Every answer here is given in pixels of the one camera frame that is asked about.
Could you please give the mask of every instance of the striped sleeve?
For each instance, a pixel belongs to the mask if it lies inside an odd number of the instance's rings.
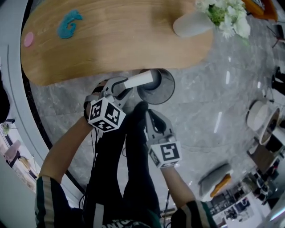
[[[72,218],[65,193],[60,184],[50,177],[42,176],[37,180],[35,214],[38,228],[66,226]]]
[[[217,228],[206,203],[191,201],[179,208],[171,218],[172,228]]]

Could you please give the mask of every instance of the round table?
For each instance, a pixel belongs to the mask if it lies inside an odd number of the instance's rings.
[[[70,39],[57,28],[76,9]],[[180,38],[174,21],[195,10],[194,0],[46,0],[28,18],[21,39],[21,62],[30,81],[45,86],[73,78],[151,68],[186,68],[204,59],[212,30]],[[32,32],[33,43],[24,46]]]

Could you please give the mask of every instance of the blue toy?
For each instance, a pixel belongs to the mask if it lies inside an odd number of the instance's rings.
[[[71,22],[74,20],[82,20],[82,16],[76,9],[71,10],[68,14],[66,14],[61,24],[57,28],[57,34],[61,39],[68,39],[73,36],[76,24]]]

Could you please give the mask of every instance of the pink disc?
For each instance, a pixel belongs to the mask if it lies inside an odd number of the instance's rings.
[[[24,46],[25,47],[31,46],[33,40],[34,40],[34,34],[32,32],[27,33],[27,35],[24,39]]]

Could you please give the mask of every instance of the marble floor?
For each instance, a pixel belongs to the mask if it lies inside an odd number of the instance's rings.
[[[213,45],[207,58],[188,69],[169,69],[176,82],[174,95],[162,105],[151,106],[172,121],[183,150],[183,160],[177,171],[196,196],[201,177],[224,161],[228,161],[234,170],[232,183],[241,180],[254,168],[253,161],[246,154],[254,137],[246,125],[246,114],[254,100],[263,98],[262,90],[267,91],[274,66],[280,65],[284,69],[285,46],[278,44],[275,49],[271,48],[275,39],[266,28],[271,24],[251,16],[248,21],[252,29],[248,43],[238,37],[227,41],[218,30],[214,30]],[[129,77],[135,73],[137,71],[101,74],[46,87],[30,83],[50,141],[55,143],[82,116],[85,96],[101,80]],[[128,106],[134,107],[139,100],[135,91]],[[88,183],[92,160],[91,137],[88,135],[69,168],[83,187]],[[151,160],[149,166],[163,208],[167,187],[160,170]],[[126,158],[123,156],[120,158],[118,181],[123,192],[128,181]]]

